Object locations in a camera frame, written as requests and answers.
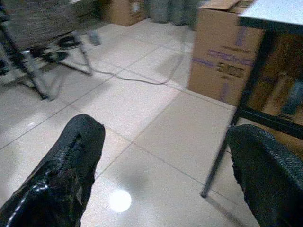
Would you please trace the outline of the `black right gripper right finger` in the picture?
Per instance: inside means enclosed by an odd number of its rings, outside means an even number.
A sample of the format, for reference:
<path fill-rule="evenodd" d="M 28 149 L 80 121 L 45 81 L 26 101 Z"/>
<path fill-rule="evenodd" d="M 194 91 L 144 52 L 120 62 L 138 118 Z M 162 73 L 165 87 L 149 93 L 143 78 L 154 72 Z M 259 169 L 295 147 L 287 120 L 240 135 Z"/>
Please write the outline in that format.
<path fill-rule="evenodd" d="M 303 162 L 255 125 L 227 132 L 234 177 L 261 227 L 303 225 Z"/>

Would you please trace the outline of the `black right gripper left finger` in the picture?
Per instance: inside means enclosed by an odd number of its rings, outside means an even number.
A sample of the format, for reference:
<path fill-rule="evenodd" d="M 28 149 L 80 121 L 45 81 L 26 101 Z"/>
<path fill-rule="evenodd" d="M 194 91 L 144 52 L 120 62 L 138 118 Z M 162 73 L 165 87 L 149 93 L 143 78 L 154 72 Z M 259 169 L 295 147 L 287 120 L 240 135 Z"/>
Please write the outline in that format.
<path fill-rule="evenodd" d="M 3 227 L 79 227 L 102 156 L 105 127 L 72 117 L 58 140 L 0 209 Z"/>

